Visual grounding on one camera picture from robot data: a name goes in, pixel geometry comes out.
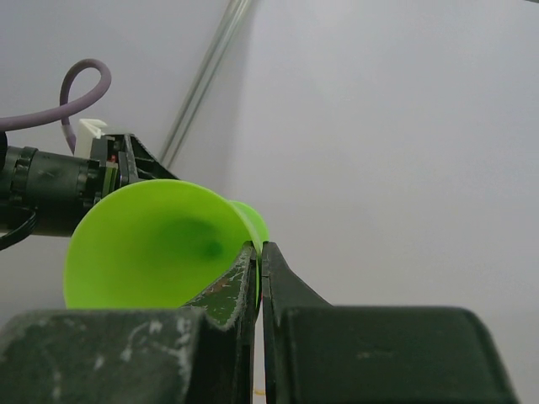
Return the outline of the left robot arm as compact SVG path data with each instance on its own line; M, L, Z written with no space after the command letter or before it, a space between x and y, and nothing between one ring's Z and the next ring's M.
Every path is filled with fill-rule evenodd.
M133 134L90 141L88 157L1 142L1 248L30 235L69 237L102 198L143 180L172 179Z

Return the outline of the green wine glass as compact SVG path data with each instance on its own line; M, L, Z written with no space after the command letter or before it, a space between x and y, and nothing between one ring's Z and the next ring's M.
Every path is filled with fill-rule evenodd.
M73 232L63 269L69 309L176 308L269 239L262 215L201 185L143 180L99 201Z

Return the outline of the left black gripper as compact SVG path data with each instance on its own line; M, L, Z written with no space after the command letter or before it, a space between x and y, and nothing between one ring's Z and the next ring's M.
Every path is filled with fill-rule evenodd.
M145 180L179 180L133 134L101 135L92 140L90 159L96 161L96 197Z

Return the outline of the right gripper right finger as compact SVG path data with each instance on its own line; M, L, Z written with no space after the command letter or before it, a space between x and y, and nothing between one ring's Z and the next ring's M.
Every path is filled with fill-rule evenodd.
M452 306L334 306L289 267L261 258L269 403L515 403L496 344Z

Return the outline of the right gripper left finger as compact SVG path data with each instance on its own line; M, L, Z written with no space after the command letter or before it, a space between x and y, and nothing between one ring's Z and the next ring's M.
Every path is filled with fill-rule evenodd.
M250 403L257 253L184 306L46 310L1 331L4 403Z

